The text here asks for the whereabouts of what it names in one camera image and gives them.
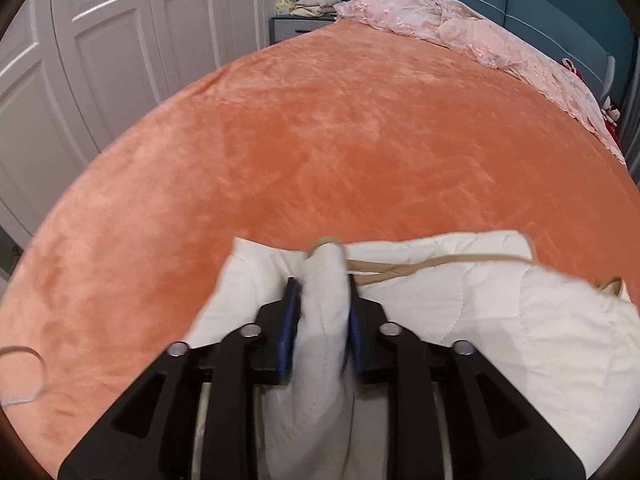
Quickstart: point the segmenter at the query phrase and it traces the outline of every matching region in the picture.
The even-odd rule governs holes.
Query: metal screw
[[[187,343],[178,341],[177,343],[174,343],[171,346],[169,346],[166,352],[171,357],[180,357],[181,355],[185,355],[188,349],[189,349],[189,346],[187,345]]]
[[[459,355],[471,355],[474,352],[474,346],[464,339],[453,343],[453,350]]]
[[[240,329],[242,337],[256,337],[262,333],[262,329],[256,324],[248,324]]]
[[[380,325],[380,332],[384,335],[399,335],[402,332],[402,327],[396,323],[383,323]]]

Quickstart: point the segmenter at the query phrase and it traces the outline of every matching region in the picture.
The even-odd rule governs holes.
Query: velvet fabric
[[[306,249],[516,229],[540,260],[640,300],[640,194],[598,140],[521,81],[340,22],[190,85],[114,143],[34,238],[0,345],[34,347],[41,400],[6,412],[53,475],[126,386],[183,338],[240,236]],[[36,367],[0,361],[0,394]]]

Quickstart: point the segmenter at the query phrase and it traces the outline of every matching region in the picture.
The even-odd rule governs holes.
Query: nightstand drawer
[[[307,32],[326,27],[334,22],[333,18],[294,18],[277,16],[271,19],[271,44],[280,43],[301,36]]]

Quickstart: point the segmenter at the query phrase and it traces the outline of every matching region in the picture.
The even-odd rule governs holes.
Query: blue upholstered headboard
[[[580,25],[546,0],[459,0],[552,59],[568,57],[596,98],[609,94],[615,59]]]

